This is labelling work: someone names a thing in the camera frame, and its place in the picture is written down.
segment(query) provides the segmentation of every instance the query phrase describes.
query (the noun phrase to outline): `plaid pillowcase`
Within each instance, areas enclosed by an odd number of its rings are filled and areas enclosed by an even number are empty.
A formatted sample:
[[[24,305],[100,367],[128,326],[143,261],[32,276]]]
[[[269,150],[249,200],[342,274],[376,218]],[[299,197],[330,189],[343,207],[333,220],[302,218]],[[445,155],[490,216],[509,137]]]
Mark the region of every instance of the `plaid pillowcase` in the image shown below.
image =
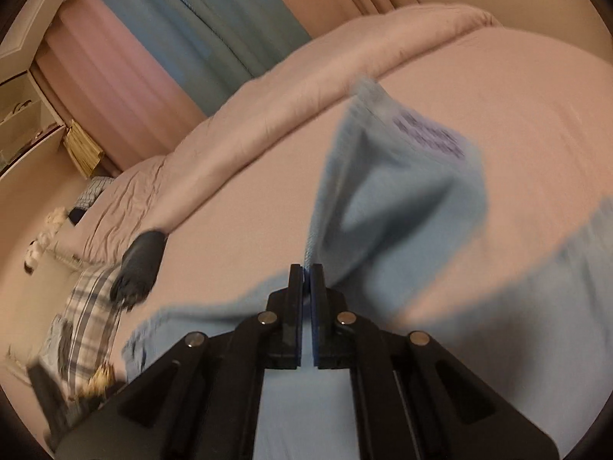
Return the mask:
[[[74,207],[78,209],[88,210],[102,191],[114,181],[110,176],[94,176],[87,188],[79,195]]]
[[[73,327],[66,365],[71,394],[87,384],[113,348],[121,309],[109,294],[120,268],[87,268],[66,301],[64,319]]]

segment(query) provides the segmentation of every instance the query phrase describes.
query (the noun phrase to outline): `black metal bracket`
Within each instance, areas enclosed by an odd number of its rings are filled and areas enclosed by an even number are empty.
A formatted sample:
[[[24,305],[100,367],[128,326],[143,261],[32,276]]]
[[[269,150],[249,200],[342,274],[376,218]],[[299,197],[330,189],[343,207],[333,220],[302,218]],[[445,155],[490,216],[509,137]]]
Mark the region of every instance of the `black metal bracket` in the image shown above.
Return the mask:
[[[300,365],[311,297],[319,368],[348,368],[363,460],[557,460],[548,436],[424,332],[403,337],[350,312],[321,265],[233,332],[187,334],[64,436],[57,460],[248,460],[266,368]]]

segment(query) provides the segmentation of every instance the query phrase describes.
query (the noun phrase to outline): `blue towel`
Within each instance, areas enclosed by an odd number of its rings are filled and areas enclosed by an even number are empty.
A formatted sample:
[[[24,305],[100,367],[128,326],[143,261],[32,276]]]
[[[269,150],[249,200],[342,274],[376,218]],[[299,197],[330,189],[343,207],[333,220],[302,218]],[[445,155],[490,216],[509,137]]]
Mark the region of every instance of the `blue towel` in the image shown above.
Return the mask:
[[[419,328],[547,432],[563,458],[613,391],[612,266],[613,200],[605,200],[524,278]]]
[[[364,80],[321,179],[305,266],[350,309],[388,321],[420,291],[486,210],[478,150]]]
[[[322,262],[351,309],[385,321],[433,278],[485,208],[477,149],[363,81],[324,169],[305,264]],[[286,285],[281,271],[231,304],[161,310],[123,350],[128,379],[188,332],[232,330]],[[306,319],[303,366],[266,372],[256,459],[359,457],[349,372],[314,368],[310,338]]]

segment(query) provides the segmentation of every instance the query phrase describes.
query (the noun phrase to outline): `stuffed toy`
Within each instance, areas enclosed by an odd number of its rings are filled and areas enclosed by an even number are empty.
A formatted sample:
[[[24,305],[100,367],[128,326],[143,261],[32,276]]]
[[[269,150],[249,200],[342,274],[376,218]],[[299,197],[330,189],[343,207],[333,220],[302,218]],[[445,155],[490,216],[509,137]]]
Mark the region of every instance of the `stuffed toy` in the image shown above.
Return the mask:
[[[23,268],[27,274],[34,273],[45,249],[51,245],[51,240],[53,240],[53,237],[55,237],[64,221],[66,221],[66,218],[68,218],[68,211],[64,207],[56,207],[53,212],[47,215],[45,227],[39,232],[36,239],[30,243],[26,251]]]

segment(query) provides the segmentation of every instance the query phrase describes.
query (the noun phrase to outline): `white cabinet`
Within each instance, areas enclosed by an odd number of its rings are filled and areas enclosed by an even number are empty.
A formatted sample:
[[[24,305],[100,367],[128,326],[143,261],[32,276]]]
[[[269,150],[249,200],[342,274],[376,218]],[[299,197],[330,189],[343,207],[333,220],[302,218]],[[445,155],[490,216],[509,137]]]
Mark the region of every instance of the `white cabinet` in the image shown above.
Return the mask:
[[[29,72],[0,85],[0,171],[37,135],[63,125]]]

